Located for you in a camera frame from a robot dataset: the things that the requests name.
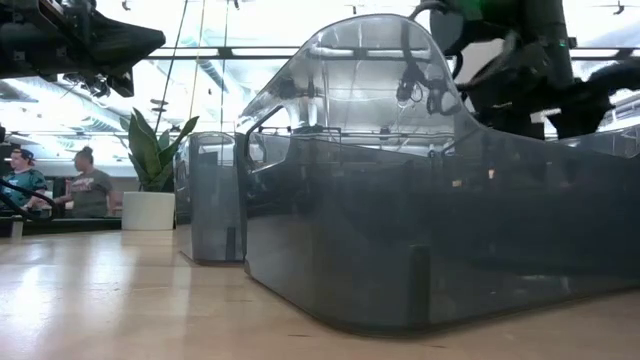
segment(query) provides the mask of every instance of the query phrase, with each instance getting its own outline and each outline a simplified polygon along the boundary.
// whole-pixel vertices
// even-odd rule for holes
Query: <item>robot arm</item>
[[[640,63],[628,60],[582,82],[573,75],[562,0],[427,0],[431,32],[446,56],[461,57],[470,44],[504,39],[502,51],[458,89],[488,126],[531,135],[530,115],[548,109],[558,137],[593,133],[612,108],[609,95],[640,88]]]
[[[57,74],[94,94],[133,96],[133,65],[165,43],[157,30],[120,23],[95,0],[0,0],[0,79]]]

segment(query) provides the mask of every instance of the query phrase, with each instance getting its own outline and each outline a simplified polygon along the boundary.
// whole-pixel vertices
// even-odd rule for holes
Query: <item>transparent plastic container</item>
[[[637,159],[481,126],[406,18],[320,30],[238,129],[247,272],[332,325],[422,331],[638,284]]]

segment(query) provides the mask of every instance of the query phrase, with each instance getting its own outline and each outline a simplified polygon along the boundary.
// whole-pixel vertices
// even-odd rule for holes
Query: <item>gray t-shirt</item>
[[[81,174],[71,182],[73,217],[107,216],[107,195],[112,190],[109,175],[100,170]]]

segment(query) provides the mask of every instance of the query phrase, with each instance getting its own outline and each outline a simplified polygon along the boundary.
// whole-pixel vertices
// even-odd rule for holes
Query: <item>teal shirt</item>
[[[42,175],[40,171],[34,169],[18,174],[12,171],[9,175],[4,177],[4,181],[11,185],[20,186],[31,191],[47,190],[47,182],[44,179],[44,175]],[[6,186],[2,187],[2,193],[7,195],[20,207],[25,206],[31,199],[31,196],[25,195]]]

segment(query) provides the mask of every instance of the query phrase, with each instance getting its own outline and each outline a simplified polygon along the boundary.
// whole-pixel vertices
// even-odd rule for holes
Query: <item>white planter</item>
[[[122,198],[122,230],[173,230],[174,194],[125,192]]]

